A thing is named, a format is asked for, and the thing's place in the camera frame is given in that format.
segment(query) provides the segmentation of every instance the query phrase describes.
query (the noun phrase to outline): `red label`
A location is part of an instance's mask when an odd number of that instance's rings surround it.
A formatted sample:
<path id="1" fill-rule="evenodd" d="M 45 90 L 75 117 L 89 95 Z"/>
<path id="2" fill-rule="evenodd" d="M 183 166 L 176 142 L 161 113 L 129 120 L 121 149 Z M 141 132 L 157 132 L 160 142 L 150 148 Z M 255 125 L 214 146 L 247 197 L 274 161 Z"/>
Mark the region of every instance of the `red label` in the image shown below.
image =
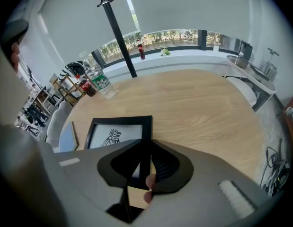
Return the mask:
<path id="1" fill-rule="evenodd" d="M 84 91 L 86 91 L 88 88 L 89 88 L 89 82 L 88 81 L 85 81 L 85 83 L 83 83 L 82 85 L 81 85 L 81 87 L 82 87 L 82 89 L 84 90 Z"/>

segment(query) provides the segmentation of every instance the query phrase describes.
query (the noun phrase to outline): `red bottle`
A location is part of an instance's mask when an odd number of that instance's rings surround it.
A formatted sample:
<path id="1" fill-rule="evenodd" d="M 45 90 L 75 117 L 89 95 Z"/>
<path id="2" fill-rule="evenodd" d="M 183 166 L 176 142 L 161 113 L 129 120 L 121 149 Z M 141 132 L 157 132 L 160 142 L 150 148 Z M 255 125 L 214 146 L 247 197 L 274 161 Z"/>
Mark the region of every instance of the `red bottle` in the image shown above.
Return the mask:
<path id="1" fill-rule="evenodd" d="M 83 91 L 89 95 L 94 96 L 96 90 L 91 86 L 91 84 L 84 78 L 82 78 L 79 74 L 76 75 L 76 79 L 79 80 L 79 86 L 83 89 Z"/>
<path id="2" fill-rule="evenodd" d="M 140 52 L 141 60 L 144 60 L 145 59 L 145 54 L 144 54 L 144 49 L 143 49 L 143 46 L 142 46 L 140 40 L 137 40 L 137 47 L 138 47 L 138 50 Z"/>

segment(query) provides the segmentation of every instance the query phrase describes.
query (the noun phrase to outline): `green bottle label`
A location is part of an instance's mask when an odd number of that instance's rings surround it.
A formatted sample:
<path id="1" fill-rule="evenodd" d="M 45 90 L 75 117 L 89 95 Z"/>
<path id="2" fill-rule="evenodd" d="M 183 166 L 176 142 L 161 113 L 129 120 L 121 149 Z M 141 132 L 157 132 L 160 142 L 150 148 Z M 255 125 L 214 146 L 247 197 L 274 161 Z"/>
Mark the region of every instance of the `green bottle label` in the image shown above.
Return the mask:
<path id="1" fill-rule="evenodd" d="M 106 88 L 110 84 L 109 80 L 104 74 L 98 75 L 96 78 L 92 80 L 92 82 L 96 85 L 96 87 L 99 90 Z"/>

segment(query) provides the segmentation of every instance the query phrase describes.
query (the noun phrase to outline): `gray roller blind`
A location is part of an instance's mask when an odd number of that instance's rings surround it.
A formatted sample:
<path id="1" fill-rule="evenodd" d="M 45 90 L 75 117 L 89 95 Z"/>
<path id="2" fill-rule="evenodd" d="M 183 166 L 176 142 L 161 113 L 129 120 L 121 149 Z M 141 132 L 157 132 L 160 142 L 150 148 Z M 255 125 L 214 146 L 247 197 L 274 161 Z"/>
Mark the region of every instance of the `gray roller blind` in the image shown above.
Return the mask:
<path id="1" fill-rule="evenodd" d="M 249 0 L 132 0 L 143 34 L 202 29 L 247 40 Z"/>
<path id="2" fill-rule="evenodd" d="M 77 61 L 82 51 L 92 52 L 115 39 L 100 0 L 46 0 L 41 15 L 48 34 L 65 63 Z M 111 3 L 123 34 L 135 31 L 126 0 Z"/>

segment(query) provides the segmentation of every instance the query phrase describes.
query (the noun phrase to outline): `bird drawing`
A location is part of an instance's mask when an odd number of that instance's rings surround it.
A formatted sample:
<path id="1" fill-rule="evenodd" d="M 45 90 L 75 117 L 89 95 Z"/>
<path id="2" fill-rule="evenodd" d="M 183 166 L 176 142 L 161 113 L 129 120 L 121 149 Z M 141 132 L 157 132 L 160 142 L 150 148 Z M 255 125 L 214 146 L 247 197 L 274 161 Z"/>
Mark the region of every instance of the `bird drawing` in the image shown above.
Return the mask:
<path id="1" fill-rule="evenodd" d="M 120 143 L 120 136 L 121 132 L 119 132 L 118 130 L 111 129 L 111 131 L 109 132 L 109 136 L 106 138 L 106 140 L 102 143 L 100 147 Z"/>

